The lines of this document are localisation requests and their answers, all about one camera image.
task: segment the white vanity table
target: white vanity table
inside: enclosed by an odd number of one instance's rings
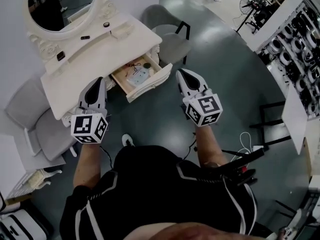
[[[95,78],[112,75],[132,102],[170,75],[172,64],[159,66],[162,39],[131,15],[118,12],[110,0],[93,0],[86,14],[61,31],[48,31],[37,25],[27,8],[24,16],[28,36],[45,65],[41,82],[57,120],[70,115],[80,92]],[[61,51],[65,57],[58,61]],[[151,64],[153,74],[133,87],[121,70],[128,71],[125,65],[136,59]]]

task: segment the oval mirror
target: oval mirror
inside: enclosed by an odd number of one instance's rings
[[[28,0],[32,19],[41,28],[65,32],[78,26],[88,15],[93,0]]]

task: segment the white cable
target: white cable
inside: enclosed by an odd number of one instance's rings
[[[242,136],[243,134],[248,134],[248,135],[249,135],[249,147],[250,147],[250,149],[246,148],[245,145],[243,144],[242,140],[241,140],[241,136]],[[251,146],[251,135],[250,135],[249,132],[246,132],[246,131],[245,131],[245,132],[243,132],[243,133],[240,134],[240,143],[241,143],[241,145],[242,145],[243,148],[241,148],[240,150],[238,150],[238,151],[237,151],[238,153],[239,153],[240,151],[243,151],[243,150],[246,150],[249,154],[251,154],[251,153],[253,152],[253,151],[252,151],[252,146]],[[237,157],[237,156],[236,156],[236,155],[233,156],[233,158],[231,159],[231,162],[235,159],[235,157]]]

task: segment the black device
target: black device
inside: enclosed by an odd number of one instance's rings
[[[86,39],[90,39],[90,35],[84,35],[84,36],[81,36],[80,38],[81,40],[86,40]]]
[[[56,55],[56,59],[59,61],[61,61],[64,57],[66,57],[65,52],[61,51]]]

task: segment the forearm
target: forearm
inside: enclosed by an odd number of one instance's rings
[[[228,163],[209,125],[195,127],[195,135],[198,159],[201,167],[209,166],[210,164],[222,166]]]
[[[101,177],[100,161],[100,145],[83,144],[74,173],[73,186],[86,186],[92,189]]]

